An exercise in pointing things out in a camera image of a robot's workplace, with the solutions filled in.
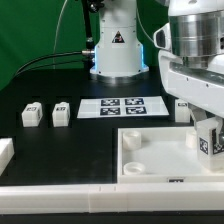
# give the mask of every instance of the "white paper sheet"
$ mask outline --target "white paper sheet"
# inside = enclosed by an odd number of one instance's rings
[[[78,118],[166,116],[168,110],[162,97],[128,97],[83,99]]]

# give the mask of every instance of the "black table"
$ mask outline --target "black table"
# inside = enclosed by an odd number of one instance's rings
[[[77,119],[81,99],[158,95],[162,95],[170,116]],[[24,128],[21,113],[33,102],[42,103],[44,116],[39,127]],[[66,128],[53,127],[53,108],[60,102],[68,102],[71,107],[71,120]],[[91,81],[82,69],[27,72],[0,91],[0,105],[0,137],[13,137],[15,147],[15,156],[0,177],[1,187],[116,183],[118,128],[185,125],[173,121],[174,98],[164,92],[158,68],[151,68],[147,80],[119,87]],[[179,223],[181,220],[185,223],[183,217],[188,223],[191,220],[218,223],[223,215],[222,212],[200,212],[200,216],[195,216],[197,214],[16,215],[1,216],[0,223],[39,223],[41,220],[48,220],[47,223]]]

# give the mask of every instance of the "black sticker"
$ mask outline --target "black sticker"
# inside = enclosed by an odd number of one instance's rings
[[[112,108],[101,108],[100,116],[109,116],[109,115],[120,115],[121,109],[119,107],[112,107]]]
[[[101,100],[101,106],[120,106],[119,99]]]
[[[178,107],[187,107],[187,103],[178,103]]]
[[[125,105],[144,105],[142,98],[125,99]]]
[[[200,139],[200,150],[208,155],[208,142],[202,138]]]
[[[224,145],[220,145],[216,141],[216,130],[212,130],[212,142],[213,142],[213,155],[223,153]]]
[[[183,178],[175,178],[175,179],[169,179],[169,183],[183,183],[184,179]]]
[[[56,111],[65,111],[66,107],[57,107]]]
[[[26,109],[26,111],[35,111],[37,109],[37,107],[28,107]]]
[[[127,114],[147,114],[145,107],[126,107]]]
[[[121,33],[118,31],[116,33],[116,36],[114,37],[112,43],[122,44],[124,42],[124,38],[121,36]]]

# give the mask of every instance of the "black cable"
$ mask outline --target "black cable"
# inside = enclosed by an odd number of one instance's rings
[[[93,49],[94,41],[93,41],[93,35],[92,35],[92,30],[91,30],[91,23],[90,23],[87,0],[82,0],[82,11],[83,11],[83,16],[84,16],[85,31],[86,31],[86,48]]]
[[[73,63],[73,62],[75,63],[75,62],[83,62],[83,61],[81,61],[81,60],[74,60],[74,61],[58,62],[58,63],[51,63],[51,64],[45,64],[45,65],[36,66],[36,67],[33,67],[33,68],[29,68],[29,69],[23,70],[23,71],[21,71],[19,73],[16,73],[13,76],[13,79],[19,77],[22,73],[25,73],[25,72],[28,72],[28,71],[32,71],[32,70],[35,70],[35,69],[38,69],[38,68],[44,68],[44,67],[54,66],[54,65],[69,64],[69,63]]]
[[[58,58],[58,57],[68,57],[68,56],[72,56],[72,55],[81,55],[82,52],[81,51],[74,51],[74,52],[66,52],[66,53],[58,53],[58,54],[49,54],[49,55],[45,55],[45,56],[42,56],[42,57],[39,57],[39,58],[36,58],[28,63],[26,63],[25,65],[23,65],[22,67],[20,67],[14,76],[16,76],[18,73],[20,73],[21,71],[23,71],[25,68],[27,68],[28,66],[36,63],[36,62],[39,62],[39,61],[42,61],[42,60],[46,60],[46,59],[49,59],[49,58]]]

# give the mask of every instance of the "green backdrop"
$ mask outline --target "green backdrop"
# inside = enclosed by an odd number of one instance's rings
[[[27,61],[53,53],[56,26],[63,4],[64,0],[0,0],[0,89]],[[143,26],[150,36],[167,22],[167,8],[154,0],[138,0],[138,6]],[[97,14],[91,15],[91,23],[97,42]],[[69,0],[62,18],[56,52],[85,48],[83,24],[81,0]],[[158,65],[158,50],[140,28],[138,38],[145,46],[145,63],[149,66]],[[56,68],[71,67],[82,67],[82,64],[60,65]]]

